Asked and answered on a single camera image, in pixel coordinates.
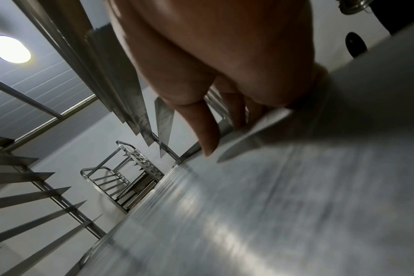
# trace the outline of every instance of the skin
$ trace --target skin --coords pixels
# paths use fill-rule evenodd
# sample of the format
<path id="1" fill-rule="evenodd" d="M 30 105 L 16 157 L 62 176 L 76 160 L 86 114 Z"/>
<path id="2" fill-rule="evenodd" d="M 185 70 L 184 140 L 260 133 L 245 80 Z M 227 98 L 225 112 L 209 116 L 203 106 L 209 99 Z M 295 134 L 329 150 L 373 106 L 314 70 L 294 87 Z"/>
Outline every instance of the skin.
<path id="1" fill-rule="evenodd" d="M 308 0 L 106 0 L 128 57 L 188 122 L 206 156 L 219 129 L 203 98 L 215 85 L 238 129 L 305 96 L 314 62 Z"/>

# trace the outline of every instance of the ceiling light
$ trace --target ceiling light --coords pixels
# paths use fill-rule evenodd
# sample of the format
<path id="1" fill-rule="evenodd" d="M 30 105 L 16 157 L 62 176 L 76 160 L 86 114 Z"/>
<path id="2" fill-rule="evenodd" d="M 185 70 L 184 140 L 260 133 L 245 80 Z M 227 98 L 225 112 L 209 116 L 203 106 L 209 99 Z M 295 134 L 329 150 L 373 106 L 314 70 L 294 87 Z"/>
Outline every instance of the ceiling light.
<path id="1" fill-rule="evenodd" d="M 0 58 L 12 63 L 24 63 L 31 59 L 31 53 L 19 40 L 0 35 Z"/>

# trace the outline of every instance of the ceiling panel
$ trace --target ceiling panel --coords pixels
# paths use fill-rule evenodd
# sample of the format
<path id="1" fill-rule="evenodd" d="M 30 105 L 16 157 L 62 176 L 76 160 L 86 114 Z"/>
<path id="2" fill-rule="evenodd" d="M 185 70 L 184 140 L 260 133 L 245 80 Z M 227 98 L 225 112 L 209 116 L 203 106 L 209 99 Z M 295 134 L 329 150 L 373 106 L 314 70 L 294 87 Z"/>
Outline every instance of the ceiling panel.
<path id="1" fill-rule="evenodd" d="M 21 41 L 32 58 L 0 59 L 0 81 L 61 113 L 92 91 L 11 0 L 0 0 L 0 34 Z M 16 139 L 52 117 L 0 91 L 0 136 Z"/>

